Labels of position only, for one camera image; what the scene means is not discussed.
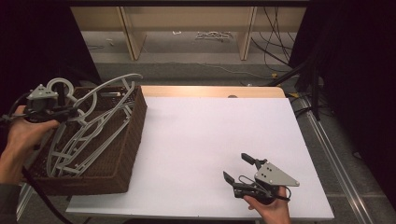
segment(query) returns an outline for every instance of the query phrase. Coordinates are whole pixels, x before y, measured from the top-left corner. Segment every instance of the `white table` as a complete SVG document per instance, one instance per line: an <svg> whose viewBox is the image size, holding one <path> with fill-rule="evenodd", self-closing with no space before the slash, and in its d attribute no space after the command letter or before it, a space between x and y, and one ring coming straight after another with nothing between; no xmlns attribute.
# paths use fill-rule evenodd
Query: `white table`
<svg viewBox="0 0 396 224"><path fill-rule="evenodd" d="M245 201L235 199L222 175L226 171L235 179L253 178L257 170L241 159L245 152L267 159L301 183L290 188L291 218L333 218L288 99L147 96L146 101L147 117L129 191L75 196L66 212L257 219L259 215L249 211Z"/></svg>

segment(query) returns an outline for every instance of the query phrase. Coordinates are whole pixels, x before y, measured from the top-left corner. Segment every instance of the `human hand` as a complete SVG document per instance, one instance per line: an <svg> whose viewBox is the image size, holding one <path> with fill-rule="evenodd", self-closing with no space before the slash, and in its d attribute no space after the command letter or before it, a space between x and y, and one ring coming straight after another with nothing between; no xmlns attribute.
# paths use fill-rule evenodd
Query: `human hand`
<svg viewBox="0 0 396 224"><path fill-rule="evenodd" d="M279 196L286 196L286 188L279 187ZM244 200L249 204L248 209L256 211L262 216L262 219L267 224L290 224L290 215L288 202L276 199L272 203L265 205L259 203L255 198L244 196Z"/></svg>
<svg viewBox="0 0 396 224"><path fill-rule="evenodd" d="M15 111L22 114L24 105ZM58 127L59 122L50 120L43 123L31 123L23 118L14 119L10 125L7 146L0 158L0 183L18 184L21 180L21 168L33 153L33 147L50 129Z"/></svg>

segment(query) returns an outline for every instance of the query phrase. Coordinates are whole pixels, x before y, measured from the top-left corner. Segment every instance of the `wicker basket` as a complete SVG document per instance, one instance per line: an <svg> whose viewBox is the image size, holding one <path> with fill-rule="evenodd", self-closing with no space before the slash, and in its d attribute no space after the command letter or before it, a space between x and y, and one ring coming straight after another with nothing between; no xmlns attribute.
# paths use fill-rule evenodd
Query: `wicker basket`
<svg viewBox="0 0 396 224"><path fill-rule="evenodd" d="M92 88L76 88L74 95L80 98L90 90ZM127 90L123 87L101 89L98 94L97 105L90 116L96 117L113 108L122 98L122 94L113 96L114 92L124 93ZM48 141L29 169L32 177L47 195L110 194L123 193L128 190L147 111L147 105L140 87L135 88L127 101L132 100L135 103L129 124L81 176L47 176L46 164L51 142L50 140ZM90 106L91 103L89 100L84 102L86 106ZM83 161L88 155L91 155L103 143L104 139L106 140L120 127L125 114L122 111L119 112L110 119L100 134L91 140L75 161ZM77 126L68 127L63 135L67 140L60 142L59 146L66 144L69 139L68 136L74 134L76 130Z"/></svg>

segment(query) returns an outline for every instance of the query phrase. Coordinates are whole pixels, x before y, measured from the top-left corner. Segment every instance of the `black cable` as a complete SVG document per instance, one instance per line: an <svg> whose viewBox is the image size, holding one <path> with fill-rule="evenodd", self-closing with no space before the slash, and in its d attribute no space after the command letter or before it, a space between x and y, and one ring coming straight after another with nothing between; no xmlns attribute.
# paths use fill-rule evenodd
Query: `black cable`
<svg viewBox="0 0 396 224"><path fill-rule="evenodd" d="M277 12L279 11L279 7L275 7L275 21L274 27L276 26L277 29L277 38L279 40L280 45L282 46L283 54L285 58L288 60L290 58L289 53L286 51L285 46L283 45L282 38L280 37L280 30L279 30L279 22L277 22Z"/></svg>
<svg viewBox="0 0 396 224"><path fill-rule="evenodd" d="M289 32L288 32L288 35L289 35L290 39L293 41L293 43L296 42Z"/></svg>
<svg viewBox="0 0 396 224"><path fill-rule="evenodd" d="M286 59L288 59L289 53L285 50L285 46L283 45L282 38L280 37L279 23L277 22L278 7L275 7L275 21L274 21L274 24L272 23L272 21L271 21L269 15L267 13L267 10L265 9L265 7L263 7L263 9L264 9L264 12L265 12L265 16L267 17L268 21L270 22L270 25L271 25L271 28L272 28L271 34L272 33L275 34L275 36L277 37L280 45L282 46L282 50L283 50L283 53L285 54Z"/></svg>
<svg viewBox="0 0 396 224"><path fill-rule="evenodd" d="M23 98L26 98L28 95L30 95L30 92L26 92L24 93L22 96L20 96L20 98L18 98L18 100L16 100L14 102L14 104L11 106L11 108L8 111L8 117L11 118L12 114L15 112L15 109L17 108L17 106L20 104L20 101Z"/></svg>
<svg viewBox="0 0 396 224"><path fill-rule="evenodd" d="M271 42L271 41L265 39L265 37L262 36L262 32L259 32L259 34L260 34L260 36L262 37L262 39L263 39L266 43L268 43L268 44L270 44L270 45L274 45L274 46L281 47L281 48L285 48L285 49L291 49L291 48L286 47L286 46L282 47L281 45L278 45L278 44L276 44L276 43L273 43L273 42Z"/></svg>
<svg viewBox="0 0 396 224"><path fill-rule="evenodd" d="M27 179L28 183L32 188L37 192L38 196L43 200L43 202L46 204L46 206L49 208L49 210L55 215L57 218L59 218L63 223L65 224L73 224L73 222L69 221L66 217L64 217L52 204L50 199L47 197L47 195L44 193L44 191L38 186L37 182L32 178L32 176L29 174L29 172L26 170L26 168L22 167L22 173L24 177Z"/></svg>
<svg viewBox="0 0 396 224"><path fill-rule="evenodd" d="M271 57L273 57L274 59L276 59L276 60L279 61L280 63L283 63L283 64L289 66L288 63L286 63L286 62L284 62L283 60L279 59L279 58L276 57L274 54L268 52L268 50L266 50L266 49L264 49L262 46L260 46L256 41L254 41L253 38L251 38L251 41L253 41L253 43L257 46L257 48L260 49L260 50L262 50L264 53L267 53L268 55L270 55Z"/></svg>

